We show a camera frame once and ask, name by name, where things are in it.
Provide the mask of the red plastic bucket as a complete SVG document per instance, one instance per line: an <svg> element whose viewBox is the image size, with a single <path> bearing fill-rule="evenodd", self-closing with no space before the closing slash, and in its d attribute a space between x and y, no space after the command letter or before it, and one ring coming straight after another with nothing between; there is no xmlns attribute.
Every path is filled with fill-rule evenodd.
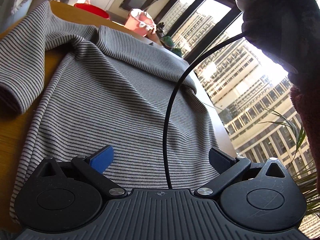
<svg viewBox="0 0 320 240"><path fill-rule="evenodd" d="M105 18L107 20L110 19L110 15L108 14L108 12L104 11L103 9L96 7L95 5L91 5L88 3L75 3L74 7L78 8L78 9L82 9L84 11L90 12L92 14L98 15L102 18Z"/></svg>

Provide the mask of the grey black striped shirt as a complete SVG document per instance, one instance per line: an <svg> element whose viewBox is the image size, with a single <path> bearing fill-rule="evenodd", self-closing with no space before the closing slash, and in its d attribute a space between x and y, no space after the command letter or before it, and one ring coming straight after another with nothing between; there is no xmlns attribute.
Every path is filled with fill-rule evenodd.
<svg viewBox="0 0 320 240"><path fill-rule="evenodd" d="M167 188L163 124L184 68L129 34L39 5L1 40L1 106L23 114L40 100L12 198L43 158L70 161L106 145L114 149L107 178L127 190Z"/></svg>

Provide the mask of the pink plastic bucket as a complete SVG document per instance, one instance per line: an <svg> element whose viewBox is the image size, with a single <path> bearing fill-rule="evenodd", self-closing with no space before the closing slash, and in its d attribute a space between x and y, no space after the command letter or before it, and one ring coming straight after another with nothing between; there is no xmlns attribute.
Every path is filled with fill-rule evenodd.
<svg viewBox="0 0 320 240"><path fill-rule="evenodd" d="M155 34L157 27L150 14L140 9L132 9L124 25L126 29L140 36Z"/></svg>

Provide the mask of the green knitted shoe near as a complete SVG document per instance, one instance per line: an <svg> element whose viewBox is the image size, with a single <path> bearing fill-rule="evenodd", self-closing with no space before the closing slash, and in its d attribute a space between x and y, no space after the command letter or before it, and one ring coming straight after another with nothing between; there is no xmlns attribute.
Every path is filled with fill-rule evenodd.
<svg viewBox="0 0 320 240"><path fill-rule="evenodd" d="M160 42L163 46L165 46L166 48L174 48L175 44L172 40L172 38L170 36L163 36L161 39L160 39Z"/></svg>

